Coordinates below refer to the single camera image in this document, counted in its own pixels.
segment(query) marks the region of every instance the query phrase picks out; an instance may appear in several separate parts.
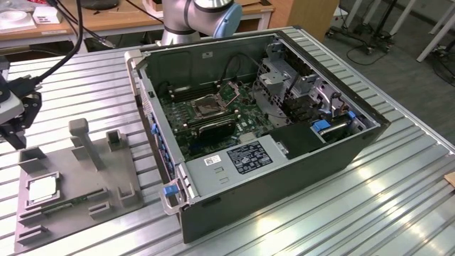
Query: white box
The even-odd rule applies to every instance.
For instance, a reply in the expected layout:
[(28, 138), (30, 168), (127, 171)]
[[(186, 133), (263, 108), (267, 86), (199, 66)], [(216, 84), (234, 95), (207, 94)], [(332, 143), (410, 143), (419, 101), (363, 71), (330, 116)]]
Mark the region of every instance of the white box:
[(34, 20), (36, 24), (59, 24), (62, 22), (62, 14), (54, 7), (39, 6), (35, 8)]
[(348, 13), (340, 9), (339, 7), (336, 7), (335, 13), (334, 13), (334, 18), (330, 22), (330, 26), (331, 27), (338, 27), (342, 28), (343, 26), (343, 19), (347, 20), (348, 19)]

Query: motherboard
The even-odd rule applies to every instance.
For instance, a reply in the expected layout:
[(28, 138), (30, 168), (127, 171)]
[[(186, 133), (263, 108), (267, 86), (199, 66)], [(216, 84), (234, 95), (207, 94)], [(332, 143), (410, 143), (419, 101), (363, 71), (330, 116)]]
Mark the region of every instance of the motherboard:
[(274, 129), (250, 86), (240, 81), (230, 81), (195, 99), (191, 98), (198, 94), (186, 92), (182, 93), (186, 96), (179, 97), (172, 90), (167, 97), (160, 98), (187, 161), (246, 143)]

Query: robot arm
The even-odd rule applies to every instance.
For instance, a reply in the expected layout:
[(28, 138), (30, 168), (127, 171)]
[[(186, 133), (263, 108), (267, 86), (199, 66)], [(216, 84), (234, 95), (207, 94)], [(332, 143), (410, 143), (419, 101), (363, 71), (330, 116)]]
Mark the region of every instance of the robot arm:
[(36, 84), (30, 76), (7, 83), (0, 75), (0, 140), (7, 140), (15, 149), (26, 148), (24, 129), (31, 127), (42, 108)]
[(214, 38), (232, 36), (242, 19), (234, 0), (164, 0), (163, 12), (162, 45), (198, 41), (199, 32)]

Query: power supply label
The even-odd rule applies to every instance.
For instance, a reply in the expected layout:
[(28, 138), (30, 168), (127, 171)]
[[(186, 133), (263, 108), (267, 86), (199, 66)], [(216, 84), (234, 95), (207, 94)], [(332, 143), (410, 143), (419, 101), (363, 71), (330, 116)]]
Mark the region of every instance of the power supply label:
[(259, 141), (227, 152), (240, 174), (250, 173), (274, 161)]

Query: barcode label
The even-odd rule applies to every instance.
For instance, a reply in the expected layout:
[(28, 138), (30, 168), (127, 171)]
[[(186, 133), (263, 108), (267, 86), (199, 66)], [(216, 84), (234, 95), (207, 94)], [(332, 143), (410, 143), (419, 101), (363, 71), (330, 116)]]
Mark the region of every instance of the barcode label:
[(64, 33), (67, 33), (66, 30), (54, 30), (54, 31), (42, 32), (42, 35), (54, 35), (54, 34), (64, 34)]

